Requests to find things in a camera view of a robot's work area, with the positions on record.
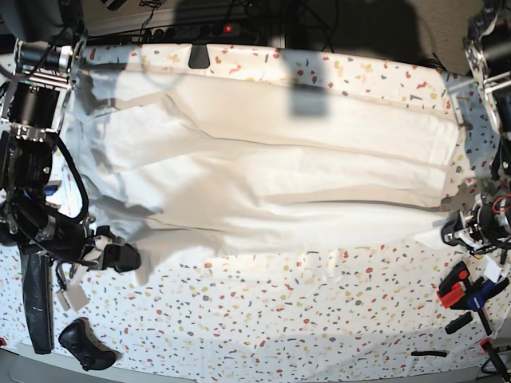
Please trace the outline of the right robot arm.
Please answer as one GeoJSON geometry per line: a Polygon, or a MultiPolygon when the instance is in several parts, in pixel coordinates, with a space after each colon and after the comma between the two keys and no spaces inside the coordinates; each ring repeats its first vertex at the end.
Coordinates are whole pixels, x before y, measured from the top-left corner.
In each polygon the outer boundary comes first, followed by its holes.
{"type": "Polygon", "coordinates": [[[89,199],[60,137],[77,84],[87,31],[79,1],[3,1],[1,19],[14,35],[14,67],[2,68],[1,242],[26,258],[75,263],[88,270],[136,270],[141,256],[107,226],[89,229],[89,199]],[[53,154],[64,156],[81,197],[75,216],[47,202],[53,154]]]}

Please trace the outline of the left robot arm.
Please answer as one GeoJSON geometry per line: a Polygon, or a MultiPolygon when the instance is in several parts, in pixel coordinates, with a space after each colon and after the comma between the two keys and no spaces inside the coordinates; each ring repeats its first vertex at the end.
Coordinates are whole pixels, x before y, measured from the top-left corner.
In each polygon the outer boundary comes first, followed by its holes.
{"type": "MultiPolygon", "coordinates": [[[[463,48],[489,125],[498,134],[491,179],[509,188],[510,8],[505,1],[483,2],[469,21],[463,48]]],[[[471,210],[458,211],[444,225],[442,240],[478,258],[495,250],[510,251],[510,194],[493,199],[477,195],[471,210]]]]}

